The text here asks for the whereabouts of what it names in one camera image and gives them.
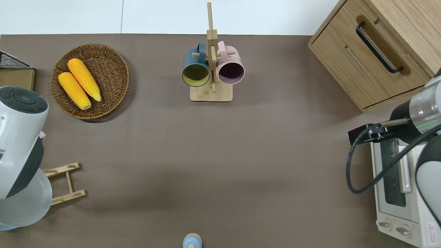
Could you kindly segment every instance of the blue mug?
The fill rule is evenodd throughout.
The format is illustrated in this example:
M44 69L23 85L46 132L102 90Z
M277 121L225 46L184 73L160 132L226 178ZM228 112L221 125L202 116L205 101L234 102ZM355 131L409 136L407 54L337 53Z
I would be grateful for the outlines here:
M199 56L193 56L193 53L198 53ZM208 82L208 59L204 43L199 43L197 48L192 48L185 53L182 79L191 87L200 87Z

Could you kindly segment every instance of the warning label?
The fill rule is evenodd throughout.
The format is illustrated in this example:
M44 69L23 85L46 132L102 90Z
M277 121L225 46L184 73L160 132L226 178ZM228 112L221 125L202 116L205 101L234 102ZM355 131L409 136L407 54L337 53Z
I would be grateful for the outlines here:
M437 243L437 232L435 229L435 223L427 223L427 238L429 244Z

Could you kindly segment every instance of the oven knob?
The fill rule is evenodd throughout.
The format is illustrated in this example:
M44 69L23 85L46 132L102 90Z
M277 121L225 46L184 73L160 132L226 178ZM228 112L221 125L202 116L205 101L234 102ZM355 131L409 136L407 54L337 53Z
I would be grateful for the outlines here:
M386 228L387 230L392 230L392 223L389 219L385 219L384 221L377 220L377 225Z
M412 232L411 232L411 229L408 225L403 225L403 227L397 227L396 231L401 233L406 238L412 237Z

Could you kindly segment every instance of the pink mug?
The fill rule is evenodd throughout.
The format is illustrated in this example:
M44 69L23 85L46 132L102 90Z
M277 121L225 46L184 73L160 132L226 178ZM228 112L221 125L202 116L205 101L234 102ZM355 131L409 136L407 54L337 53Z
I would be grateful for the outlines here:
M220 57L217 58L217 77L225 84L239 83L245 75L242 61L240 59L237 49L232 46L225 46L223 41L217 43ZM228 52L235 52L235 54L228 55Z

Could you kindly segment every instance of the drawer handle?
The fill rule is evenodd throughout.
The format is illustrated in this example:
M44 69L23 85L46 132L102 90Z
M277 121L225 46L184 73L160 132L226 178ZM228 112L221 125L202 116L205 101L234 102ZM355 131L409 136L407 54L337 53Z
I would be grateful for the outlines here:
M398 69L395 69L392 67L392 65L389 64L389 62L384 58L384 56L378 51L378 49L372 44L372 42L366 37L366 35L361 30L361 27L364 25L364 22L361 22L355 32L360 37L360 39L366 44L366 46L369 48L369 50L377 57L377 59L381 62L381 64L390 72L390 73L397 73L400 72L403 67L400 67Z

